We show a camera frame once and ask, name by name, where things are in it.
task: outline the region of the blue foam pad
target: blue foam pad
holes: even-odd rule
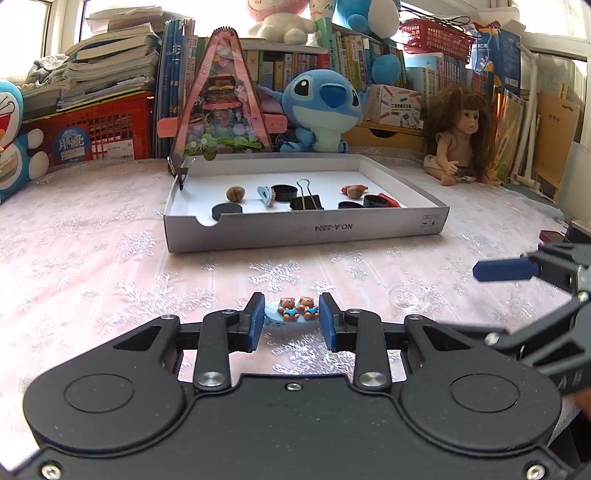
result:
[[[259,338],[261,337],[262,326],[265,323],[265,296],[261,295],[260,300],[256,304],[253,314],[251,315],[251,327],[248,331],[248,346],[252,352],[258,346]]]
[[[326,348],[330,351],[336,350],[336,332],[334,318],[328,308],[328,305],[320,296],[318,300],[318,319],[320,321],[320,329],[322,330],[322,336],[326,342]]]
[[[528,258],[481,260],[472,269],[474,278],[482,282],[529,280],[539,273],[539,265]]]

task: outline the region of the white tray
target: white tray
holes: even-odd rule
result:
[[[324,210],[295,212],[279,202],[266,207],[256,192],[258,186],[297,186],[302,178],[310,180]],[[341,187],[352,184],[369,187],[367,194],[383,192],[401,208],[339,210],[339,202],[352,201]],[[232,186],[246,190],[242,213],[215,221],[212,207],[228,201]],[[234,154],[195,159],[182,190],[175,179],[164,227],[170,252],[192,252],[431,235],[441,232],[448,212],[431,194],[363,155]]]

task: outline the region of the blue oval base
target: blue oval base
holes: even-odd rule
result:
[[[309,323],[313,320],[306,320],[303,315],[300,315],[297,320],[291,320],[289,322],[283,321],[283,315],[277,311],[279,308],[279,302],[274,301],[269,305],[265,306],[265,325],[268,327],[281,327],[284,325],[293,325],[295,323]]]

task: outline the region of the wooden drawer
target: wooden drawer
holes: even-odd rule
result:
[[[363,122],[343,135],[350,147],[409,148],[420,151],[422,130]]]

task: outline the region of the bear figurine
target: bear figurine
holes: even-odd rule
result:
[[[300,316],[296,309],[296,299],[292,297],[283,297],[279,300],[279,307],[277,309],[283,315],[283,320],[289,322],[297,320]]]
[[[314,305],[312,297],[300,297],[300,304],[296,307],[306,320],[318,318],[318,308]]]

